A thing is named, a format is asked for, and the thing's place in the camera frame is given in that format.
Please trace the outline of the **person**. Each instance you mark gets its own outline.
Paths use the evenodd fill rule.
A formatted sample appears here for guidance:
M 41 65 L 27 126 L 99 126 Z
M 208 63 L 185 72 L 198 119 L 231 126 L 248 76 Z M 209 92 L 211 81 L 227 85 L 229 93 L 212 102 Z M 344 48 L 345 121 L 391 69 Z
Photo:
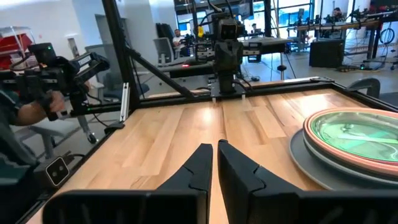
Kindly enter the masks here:
M 179 29 L 174 30 L 175 37 L 172 39 L 174 49 L 178 50 L 180 54 L 187 54 L 187 47 L 185 45 L 185 38 L 181 35 Z
M 342 21 L 344 19 L 343 13 L 339 7 L 334 8 L 331 16 L 335 21 Z
M 0 88 L 0 224 L 14 224 L 41 194 L 33 174 L 39 161 L 11 129 L 22 105 L 17 95 Z

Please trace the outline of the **wooden robot workbench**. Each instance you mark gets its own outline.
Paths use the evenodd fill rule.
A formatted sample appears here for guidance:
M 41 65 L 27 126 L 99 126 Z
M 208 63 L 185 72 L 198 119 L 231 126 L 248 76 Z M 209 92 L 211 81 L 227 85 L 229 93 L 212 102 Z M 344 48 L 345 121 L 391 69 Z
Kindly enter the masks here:
M 377 49 L 380 44 L 380 33 L 382 26 L 386 22 L 398 21 L 398 9 L 387 12 L 369 12 L 367 10 L 361 12 L 359 10 L 353 11 L 350 15 L 354 18 L 353 22 L 335 21 L 331 16 L 326 17 L 328 21 L 325 24 L 308 20 L 303 24 L 302 21 L 297 21 L 296 25 L 287 28 L 287 31 L 295 31 L 294 43 L 296 43 L 297 50 L 303 50 L 314 41 L 320 40 L 344 40 L 344 58 L 346 56 L 366 55 L 366 60 L 363 61 L 359 67 L 361 70 L 366 68 L 367 63 L 375 62 Z M 365 29 L 370 31 L 368 36 L 368 45 L 365 51 L 358 50 L 356 47 L 351 49 L 350 52 L 345 52 L 346 44 L 346 31 L 348 29 L 361 30 Z

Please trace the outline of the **person's forearm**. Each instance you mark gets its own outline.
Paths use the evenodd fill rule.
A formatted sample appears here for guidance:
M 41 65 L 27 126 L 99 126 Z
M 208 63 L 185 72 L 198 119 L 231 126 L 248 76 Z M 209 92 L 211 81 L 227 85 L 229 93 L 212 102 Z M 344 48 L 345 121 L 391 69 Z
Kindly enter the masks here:
M 47 114 L 43 107 L 36 101 L 22 105 L 17 109 L 11 124 L 15 126 L 30 126 L 45 119 Z

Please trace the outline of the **dark background table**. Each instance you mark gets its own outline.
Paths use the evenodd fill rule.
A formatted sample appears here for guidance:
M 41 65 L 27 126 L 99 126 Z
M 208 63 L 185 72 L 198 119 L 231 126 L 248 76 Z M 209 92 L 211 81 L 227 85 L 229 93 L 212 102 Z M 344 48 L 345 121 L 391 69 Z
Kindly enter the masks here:
M 265 54 L 284 53 L 285 46 L 290 39 L 276 37 L 256 37 L 242 40 L 243 56 L 262 56 Z M 185 78 L 213 74 L 213 61 L 194 63 L 195 57 L 181 57 L 170 63 L 160 63 L 157 68 L 168 73 L 171 78 Z

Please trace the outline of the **salmon pink plastic plate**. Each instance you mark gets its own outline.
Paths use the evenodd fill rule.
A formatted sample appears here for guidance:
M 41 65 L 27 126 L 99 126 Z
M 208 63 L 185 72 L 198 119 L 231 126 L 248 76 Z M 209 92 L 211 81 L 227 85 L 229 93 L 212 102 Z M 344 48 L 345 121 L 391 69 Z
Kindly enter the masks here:
M 341 152 L 333 147 L 327 146 L 325 143 L 314 140 L 314 138 L 307 133 L 304 133 L 303 135 L 309 145 L 314 147 L 318 152 L 333 158 L 340 163 L 351 165 L 362 170 L 373 172 L 375 174 L 383 174 L 389 177 L 398 178 L 398 166 L 376 162 L 375 160 L 369 160 L 348 152 Z

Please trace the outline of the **red storage cart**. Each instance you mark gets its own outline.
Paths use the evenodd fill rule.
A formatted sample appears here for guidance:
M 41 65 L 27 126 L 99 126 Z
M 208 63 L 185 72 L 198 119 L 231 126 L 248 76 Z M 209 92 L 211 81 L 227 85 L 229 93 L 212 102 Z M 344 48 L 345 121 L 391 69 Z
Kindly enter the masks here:
M 8 70 L 13 60 L 24 57 L 28 46 L 32 44 L 35 44 L 35 39 L 31 28 L 0 27 L 0 71 Z

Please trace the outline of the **grey frame clamp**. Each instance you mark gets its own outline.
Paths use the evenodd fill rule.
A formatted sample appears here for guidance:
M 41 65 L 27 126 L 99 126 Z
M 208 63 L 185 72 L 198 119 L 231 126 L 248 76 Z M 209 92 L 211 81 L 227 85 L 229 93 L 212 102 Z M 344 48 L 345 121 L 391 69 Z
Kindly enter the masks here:
M 366 94 L 373 97 L 379 98 L 381 83 L 377 78 L 364 78 L 353 82 L 347 87 L 349 91 L 359 91 L 366 89 Z

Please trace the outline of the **transparent green plastic plate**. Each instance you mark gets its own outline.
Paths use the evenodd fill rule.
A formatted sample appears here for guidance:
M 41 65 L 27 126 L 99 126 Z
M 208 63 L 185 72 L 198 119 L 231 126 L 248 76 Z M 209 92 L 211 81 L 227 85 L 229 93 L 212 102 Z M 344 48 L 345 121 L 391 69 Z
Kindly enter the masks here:
M 325 111 L 313 115 L 309 130 L 335 149 L 386 164 L 398 163 L 398 114 L 379 110 Z

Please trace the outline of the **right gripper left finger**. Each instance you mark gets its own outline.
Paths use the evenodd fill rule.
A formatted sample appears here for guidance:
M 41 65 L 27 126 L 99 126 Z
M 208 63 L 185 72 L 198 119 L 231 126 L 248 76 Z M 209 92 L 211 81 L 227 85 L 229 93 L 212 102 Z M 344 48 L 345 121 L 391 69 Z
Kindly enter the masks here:
M 208 224 L 213 147 L 200 144 L 155 190 L 71 190 L 50 199 L 43 224 Z

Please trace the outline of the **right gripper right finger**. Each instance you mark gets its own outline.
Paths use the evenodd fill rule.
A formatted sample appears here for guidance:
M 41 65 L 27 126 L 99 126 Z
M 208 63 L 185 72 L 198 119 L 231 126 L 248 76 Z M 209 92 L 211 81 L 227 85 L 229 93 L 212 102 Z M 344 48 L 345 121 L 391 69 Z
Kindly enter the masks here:
M 398 224 L 398 190 L 305 191 L 224 139 L 218 176 L 229 224 Z

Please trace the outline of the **silver frame bracket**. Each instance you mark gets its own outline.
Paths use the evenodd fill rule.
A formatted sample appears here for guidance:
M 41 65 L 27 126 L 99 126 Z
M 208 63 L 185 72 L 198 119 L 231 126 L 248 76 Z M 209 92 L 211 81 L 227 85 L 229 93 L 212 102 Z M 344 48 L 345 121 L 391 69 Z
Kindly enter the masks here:
M 130 86 L 129 83 L 123 83 L 123 92 L 121 100 L 121 111 L 119 121 L 121 123 L 125 122 L 129 113 L 129 98 L 130 98 Z

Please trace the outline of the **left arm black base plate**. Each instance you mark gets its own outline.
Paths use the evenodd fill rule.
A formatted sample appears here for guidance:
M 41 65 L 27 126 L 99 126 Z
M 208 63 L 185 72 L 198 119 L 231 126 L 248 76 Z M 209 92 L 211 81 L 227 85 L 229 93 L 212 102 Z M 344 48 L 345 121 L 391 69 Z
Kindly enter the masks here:
M 239 98 L 252 92 L 251 87 L 245 87 L 240 80 L 218 81 L 211 85 L 210 95 L 212 98 Z

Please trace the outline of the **grey office chair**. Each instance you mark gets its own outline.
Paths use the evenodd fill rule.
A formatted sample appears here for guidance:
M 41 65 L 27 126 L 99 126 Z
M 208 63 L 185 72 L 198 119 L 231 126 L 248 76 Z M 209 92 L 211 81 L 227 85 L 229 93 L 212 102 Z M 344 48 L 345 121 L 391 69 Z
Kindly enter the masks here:
M 175 60 L 174 48 L 171 46 L 168 38 L 154 39 L 154 44 L 157 50 L 159 66 L 167 66 Z

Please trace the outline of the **grey rolling chair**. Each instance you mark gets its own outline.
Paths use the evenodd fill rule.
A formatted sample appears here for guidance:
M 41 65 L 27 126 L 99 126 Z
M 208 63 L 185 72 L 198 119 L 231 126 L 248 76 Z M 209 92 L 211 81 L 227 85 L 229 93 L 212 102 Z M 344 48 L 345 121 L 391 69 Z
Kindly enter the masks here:
M 43 152 L 35 152 L 31 147 L 28 147 L 28 150 L 33 153 L 37 159 L 41 159 L 43 157 L 49 158 L 54 155 L 54 149 L 62 141 L 75 134 L 78 129 L 83 130 L 89 143 L 97 143 L 98 139 L 88 126 L 89 122 L 86 117 L 78 116 L 76 120 L 78 121 L 79 128 L 77 128 L 76 123 L 69 121 L 68 118 L 66 118 L 56 121 L 44 119 L 43 121 L 31 126 L 11 126 L 11 129 L 22 142 L 35 135 L 39 135 L 43 142 Z

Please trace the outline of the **black box cabinet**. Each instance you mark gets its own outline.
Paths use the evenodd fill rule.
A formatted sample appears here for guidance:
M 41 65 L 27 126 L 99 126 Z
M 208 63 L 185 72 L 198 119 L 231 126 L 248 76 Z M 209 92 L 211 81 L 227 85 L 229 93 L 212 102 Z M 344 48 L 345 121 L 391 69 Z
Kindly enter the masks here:
M 319 68 L 338 68 L 344 59 L 344 40 L 320 40 L 310 44 L 309 65 Z

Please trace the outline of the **person's hand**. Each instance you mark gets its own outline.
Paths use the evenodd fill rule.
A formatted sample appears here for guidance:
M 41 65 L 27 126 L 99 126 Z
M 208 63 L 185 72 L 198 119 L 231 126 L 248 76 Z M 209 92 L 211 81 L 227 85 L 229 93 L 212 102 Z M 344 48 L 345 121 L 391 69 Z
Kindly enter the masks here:
M 65 111 L 64 95 L 60 91 L 49 91 L 48 94 L 51 96 L 50 111 L 52 113 Z

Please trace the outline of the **pale peach plastic plate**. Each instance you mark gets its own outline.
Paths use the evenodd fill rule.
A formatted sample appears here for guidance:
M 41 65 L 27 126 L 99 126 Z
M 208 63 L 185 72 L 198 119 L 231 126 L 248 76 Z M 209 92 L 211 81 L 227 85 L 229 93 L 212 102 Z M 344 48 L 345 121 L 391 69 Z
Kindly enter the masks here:
M 332 109 L 321 110 L 321 111 L 318 111 L 318 112 L 316 112 L 316 113 L 310 115 L 308 118 L 306 118 L 306 120 L 304 121 L 304 124 L 303 124 L 304 132 L 307 133 L 307 134 L 309 134 L 309 135 L 311 135 L 311 136 L 314 138 L 314 140 L 318 140 L 318 141 L 321 142 L 321 140 L 317 139 L 317 138 L 315 137 L 315 135 L 309 130 L 308 122 L 310 121 L 310 118 L 311 118 L 313 115 L 315 115 L 315 114 L 322 113 L 322 112 L 325 112 L 325 111 L 340 111 L 340 110 L 348 110 L 348 111 L 351 111 L 351 110 L 353 110 L 353 111 L 354 111 L 354 110 L 369 111 L 369 110 L 377 110 L 377 109 L 371 109 L 371 108 L 358 108 L 358 107 L 357 107 L 357 108 L 355 108 L 355 107 L 343 107 L 343 108 L 332 108 Z M 384 110 L 379 110 L 379 111 L 382 111 L 382 113 L 395 113 L 395 112 L 384 111 Z M 330 157 L 328 157 L 328 156 L 326 156 L 326 158 L 331 159 L 333 162 L 336 162 L 336 163 L 338 163 L 338 164 L 340 164 L 340 165 L 342 165 L 342 166 L 347 166 L 347 167 L 350 167 L 350 168 L 352 168 L 352 169 L 361 170 L 361 171 L 363 171 L 363 172 L 369 172 L 369 171 L 362 170 L 362 169 L 359 169 L 359 168 L 354 167 L 354 166 L 351 166 L 351 165 L 347 165 L 347 164 L 344 164 L 344 163 L 340 163 L 339 161 L 336 161 L 336 160 L 334 160 L 333 158 L 330 158 Z

